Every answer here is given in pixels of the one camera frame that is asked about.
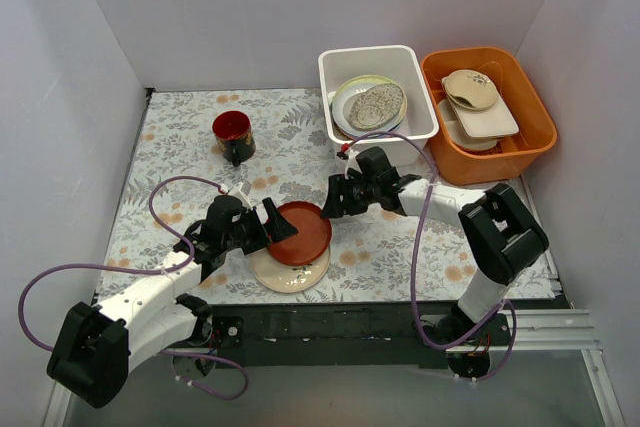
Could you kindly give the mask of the speckled white plate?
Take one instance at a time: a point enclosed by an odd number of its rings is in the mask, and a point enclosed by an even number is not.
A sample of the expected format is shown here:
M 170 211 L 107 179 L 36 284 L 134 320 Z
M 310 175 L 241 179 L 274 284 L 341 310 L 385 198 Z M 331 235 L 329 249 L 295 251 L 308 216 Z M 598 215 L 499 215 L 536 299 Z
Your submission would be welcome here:
M 391 83 L 379 84 L 361 93 L 347 118 L 359 130 L 374 130 L 395 118 L 404 102 L 402 89 Z

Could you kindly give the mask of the orange plastic bin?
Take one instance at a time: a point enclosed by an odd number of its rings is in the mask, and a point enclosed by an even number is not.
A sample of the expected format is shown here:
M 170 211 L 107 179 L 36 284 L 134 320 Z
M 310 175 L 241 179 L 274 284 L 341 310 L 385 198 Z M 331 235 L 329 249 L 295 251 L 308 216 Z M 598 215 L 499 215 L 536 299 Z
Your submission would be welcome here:
M 444 180 L 516 178 L 555 145 L 557 129 L 512 54 L 444 50 L 427 55 L 421 68 L 440 125 L 429 146 Z

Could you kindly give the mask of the cream plate with blue rim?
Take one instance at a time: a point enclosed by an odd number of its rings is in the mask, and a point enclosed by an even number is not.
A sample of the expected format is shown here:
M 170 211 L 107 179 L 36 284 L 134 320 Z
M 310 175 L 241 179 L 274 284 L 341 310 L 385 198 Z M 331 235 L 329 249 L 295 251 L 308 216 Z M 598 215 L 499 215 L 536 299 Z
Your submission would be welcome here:
M 330 265 L 330 248 L 316 260 L 289 266 L 275 260 L 266 250 L 248 256 L 256 279 L 266 288 L 282 294 L 300 293 L 322 280 Z

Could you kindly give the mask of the rectangular cream dish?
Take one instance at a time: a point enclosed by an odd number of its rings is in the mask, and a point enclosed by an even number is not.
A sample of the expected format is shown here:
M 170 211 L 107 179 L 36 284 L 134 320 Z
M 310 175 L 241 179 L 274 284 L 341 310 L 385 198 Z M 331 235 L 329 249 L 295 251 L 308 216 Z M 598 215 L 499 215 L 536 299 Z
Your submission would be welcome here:
M 472 138 L 502 138 L 519 132 L 519 126 L 501 96 L 490 108 L 469 110 L 449 101 L 465 132 Z

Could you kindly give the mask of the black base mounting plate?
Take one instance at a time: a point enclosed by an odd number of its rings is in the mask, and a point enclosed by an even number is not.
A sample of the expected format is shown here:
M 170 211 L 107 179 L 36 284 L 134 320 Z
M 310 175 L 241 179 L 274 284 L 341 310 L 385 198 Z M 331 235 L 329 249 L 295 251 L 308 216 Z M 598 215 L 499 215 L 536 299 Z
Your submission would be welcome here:
M 410 306 L 216 310 L 203 343 L 176 349 L 212 352 L 246 367 L 416 365 L 445 369 L 446 354 L 421 342 Z

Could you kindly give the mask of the aluminium rail frame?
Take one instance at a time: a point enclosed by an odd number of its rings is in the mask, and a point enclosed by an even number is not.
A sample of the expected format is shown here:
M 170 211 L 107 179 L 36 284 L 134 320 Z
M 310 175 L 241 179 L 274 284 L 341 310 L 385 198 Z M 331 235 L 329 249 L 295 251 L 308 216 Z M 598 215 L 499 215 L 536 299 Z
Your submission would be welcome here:
M 500 371 L 471 383 L 424 369 L 424 353 L 379 365 L 256 366 L 194 374 L 189 359 L 138 368 L 108 406 L 56 388 L 48 426 L 621 426 L 601 342 L 584 310 L 523 310 L 512 349 L 491 349 Z

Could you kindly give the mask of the floral patterned mat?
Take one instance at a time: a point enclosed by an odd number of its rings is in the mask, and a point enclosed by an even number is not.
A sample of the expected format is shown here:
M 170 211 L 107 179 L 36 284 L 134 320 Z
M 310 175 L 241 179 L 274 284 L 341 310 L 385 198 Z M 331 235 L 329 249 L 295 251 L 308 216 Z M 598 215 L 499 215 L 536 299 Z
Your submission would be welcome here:
M 254 155 L 234 167 L 216 144 L 214 119 L 245 113 Z M 165 257 L 178 233 L 202 218 L 214 184 L 248 181 L 251 198 L 322 204 L 336 157 L 316 89 L 156 93 L 151 97 L 116 217 L 100 293 L 111 296 Z M 217 304 L 422 301 L 459 298 L 476 270 L 460 229 L 420 225 L 371 207 L 333 223 L 329 268 L 297 294 L 264 287 L 240 252 L 197 287 Z

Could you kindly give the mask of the white plastic bin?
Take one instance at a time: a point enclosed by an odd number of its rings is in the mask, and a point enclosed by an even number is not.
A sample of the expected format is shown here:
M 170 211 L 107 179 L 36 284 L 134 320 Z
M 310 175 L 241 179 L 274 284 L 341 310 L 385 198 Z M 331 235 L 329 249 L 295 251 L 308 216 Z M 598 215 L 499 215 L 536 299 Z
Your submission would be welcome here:
M 439 132 L 433 102 L 430 100 L 420 66 L 413 49 L 404 45 L 386 45 L 328 50 L 320 54 L 318 69 L 321 99 L 328 137 L 335 152 L 346 142 L 339 136 L 331 116 L 332 94 L 345 82 L 365 74 L 386 77 L 403 88 L 408 109 L 397 132 L 408 138 L 373 138 L 357 144 L 360 149 L 381 147 L 392 164 L 415 163 L 428 140 Z

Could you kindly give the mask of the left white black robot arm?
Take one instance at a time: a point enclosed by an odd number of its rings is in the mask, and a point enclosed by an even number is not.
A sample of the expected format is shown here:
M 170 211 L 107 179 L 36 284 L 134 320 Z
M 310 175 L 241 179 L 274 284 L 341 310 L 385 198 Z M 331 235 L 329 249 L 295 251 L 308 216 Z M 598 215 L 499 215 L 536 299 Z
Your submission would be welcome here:
M 208 343 L 213 310 L 191 295 L 228 252 L 252 254 L 297 235 L 273 201 L 268 215 L 238 196 L 220 195 L 155 269 L 94 306 L 80 302 L 67 313 L 47 365 L 50 378 L 94 408 L 111 402 L 127 377 L 150 357 L 179 342 Z

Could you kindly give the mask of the red black lacquer cup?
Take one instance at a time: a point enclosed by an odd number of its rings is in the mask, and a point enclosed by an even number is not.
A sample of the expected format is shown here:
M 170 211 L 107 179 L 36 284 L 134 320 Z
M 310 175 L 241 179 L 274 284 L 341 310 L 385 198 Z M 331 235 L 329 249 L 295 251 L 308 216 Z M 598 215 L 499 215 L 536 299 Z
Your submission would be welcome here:
M 256 151 L 249 117 L 240 111 L 226 111 L 212 123 L 212 132 L 222 156 L 234 167 L 249 160 Z

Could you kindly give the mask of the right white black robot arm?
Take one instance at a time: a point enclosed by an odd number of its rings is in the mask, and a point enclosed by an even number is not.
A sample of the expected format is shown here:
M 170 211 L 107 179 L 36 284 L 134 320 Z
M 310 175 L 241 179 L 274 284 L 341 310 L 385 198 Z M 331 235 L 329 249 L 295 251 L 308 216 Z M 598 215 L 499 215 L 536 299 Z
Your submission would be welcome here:
M 548 249 L 549 239 L 515 191 L 505 183 L 489 190 L 448 187 L 436 178 L 400 175 L 379 147 L 355 157 L 357 166 L 328 179 L 322 217 L 338 219 L 367 212 L 372 204 L 420 225 L 427 220 L 463 230 L 476 271 L 451 312 L 435 326 L 417 328 L 421 341 L 436 350 L 475 344 L 489 320 L 507 303 L 520 274 Z

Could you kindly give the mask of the red brown bowl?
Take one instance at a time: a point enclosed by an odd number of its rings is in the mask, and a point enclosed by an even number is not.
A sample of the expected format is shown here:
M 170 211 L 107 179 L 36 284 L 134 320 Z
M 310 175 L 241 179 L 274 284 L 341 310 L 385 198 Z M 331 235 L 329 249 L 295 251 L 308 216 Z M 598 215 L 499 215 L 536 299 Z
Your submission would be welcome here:
M 302 266 L 317 260 L 329 247 L 332 227 L 321 217 L 321 209 L 310 202 L 288 202 L 278 208 L 280 214 L 298 233 L 282 242 L 273 243 L 269 254 L 289 266 Z

